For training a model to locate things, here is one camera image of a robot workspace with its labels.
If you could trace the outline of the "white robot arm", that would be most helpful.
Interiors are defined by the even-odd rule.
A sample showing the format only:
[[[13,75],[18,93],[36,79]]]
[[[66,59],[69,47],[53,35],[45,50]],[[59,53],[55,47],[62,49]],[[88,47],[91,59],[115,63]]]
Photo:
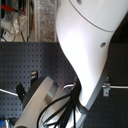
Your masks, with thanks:
[[[128,0],[60,0],[56,32],[76,72],[67,93],[50,77],[36,79],[14,128],[79,128],[107,75],[109,43],[128,13]]]

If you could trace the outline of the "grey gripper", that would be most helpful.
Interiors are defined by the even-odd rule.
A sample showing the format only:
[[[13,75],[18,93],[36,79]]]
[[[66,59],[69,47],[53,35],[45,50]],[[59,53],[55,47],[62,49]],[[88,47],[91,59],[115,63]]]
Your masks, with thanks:
[[[14,128],[80,128],[87,109],[79,102],[81,86],[75,82],[67,93],[49,76],[38,78],[36,70],[30,73],[33,82],[26,93],[21,83],[16,93],[23,104],[23,112]]]

